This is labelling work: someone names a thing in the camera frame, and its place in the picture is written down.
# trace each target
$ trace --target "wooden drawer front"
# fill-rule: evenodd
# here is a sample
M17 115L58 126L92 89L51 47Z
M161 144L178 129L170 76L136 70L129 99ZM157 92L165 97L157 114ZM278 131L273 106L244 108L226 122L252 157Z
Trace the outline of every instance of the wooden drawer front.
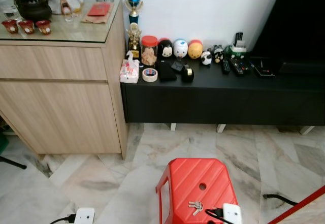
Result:
M100 48L0 46L0 78L107 80Z
M0 82L0 108L38 154L121 153L107 84Z

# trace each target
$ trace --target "tv stand leg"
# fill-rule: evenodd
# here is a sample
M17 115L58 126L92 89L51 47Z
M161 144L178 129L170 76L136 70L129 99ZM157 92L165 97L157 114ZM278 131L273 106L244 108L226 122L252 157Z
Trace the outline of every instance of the tv stand leg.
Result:
M300 134L301 135L306 135L307 133L309 133L315 126L304 126L301 130L300 130Z
M226 124L218 124L217 126L217 133L222 133L224 128L225 128Z
M175 131L176 130L176 123L171 123L171 131Z

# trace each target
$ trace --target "black screen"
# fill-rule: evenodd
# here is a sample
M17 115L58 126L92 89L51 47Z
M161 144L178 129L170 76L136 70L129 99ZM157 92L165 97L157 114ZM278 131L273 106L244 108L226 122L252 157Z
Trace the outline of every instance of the black screen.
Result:
M325 0L277 0L253 56L325 61Z

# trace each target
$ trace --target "plastic stool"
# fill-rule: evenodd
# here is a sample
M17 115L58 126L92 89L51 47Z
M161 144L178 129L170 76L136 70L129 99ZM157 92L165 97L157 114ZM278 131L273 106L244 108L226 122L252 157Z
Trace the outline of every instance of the plastic stool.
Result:
M222 223L208 216L205 209L222 208L224 203L238 205L226 166L217 159L177 158L168 163L157 187L159 223L162 224L161 187L169 182L170 209L165 224ZM188 202L200 201L203 210L193 216L195 208Z

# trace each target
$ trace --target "trophy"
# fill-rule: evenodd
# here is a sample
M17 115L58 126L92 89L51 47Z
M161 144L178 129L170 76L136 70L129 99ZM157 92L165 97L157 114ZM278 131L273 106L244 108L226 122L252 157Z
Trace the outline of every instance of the trophy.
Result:
M128 49L132 52L133 54L133 59L138 59L140 60L140 35L141 35L141 30L139 29L139 26L133 22L130 24L129 30L126 30L127 34L129 36L128 40Z
M139 11L143 6L143 2L141 0L125 0L125 5L130 11L128 15L130 23L138 23Z

